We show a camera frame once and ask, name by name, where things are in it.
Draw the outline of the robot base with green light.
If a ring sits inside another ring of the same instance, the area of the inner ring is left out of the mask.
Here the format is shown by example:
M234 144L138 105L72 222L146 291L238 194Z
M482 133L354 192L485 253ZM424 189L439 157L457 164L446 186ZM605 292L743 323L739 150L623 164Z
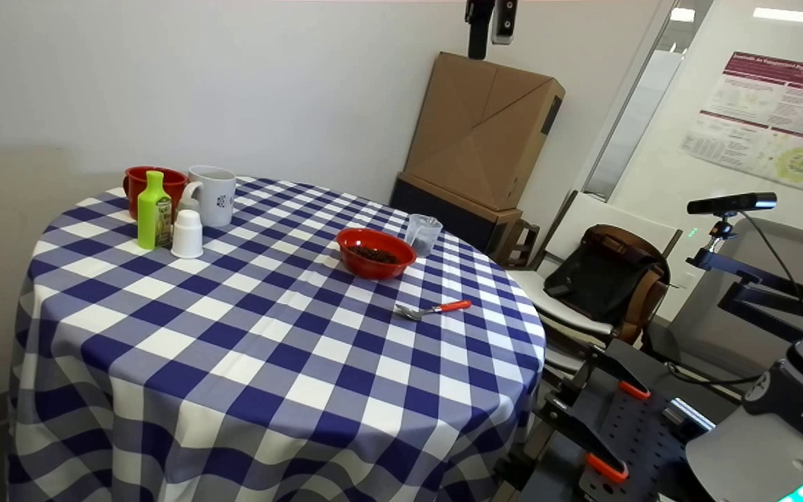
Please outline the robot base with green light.
M714 502L803 502L803 341L687 444L687 462Z

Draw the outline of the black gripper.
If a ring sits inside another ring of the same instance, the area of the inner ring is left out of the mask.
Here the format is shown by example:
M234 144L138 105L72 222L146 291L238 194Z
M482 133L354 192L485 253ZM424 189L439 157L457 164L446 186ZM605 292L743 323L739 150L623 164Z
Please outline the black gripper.
M510 45L520 0L466 0L470 56L485 58L492 45Z

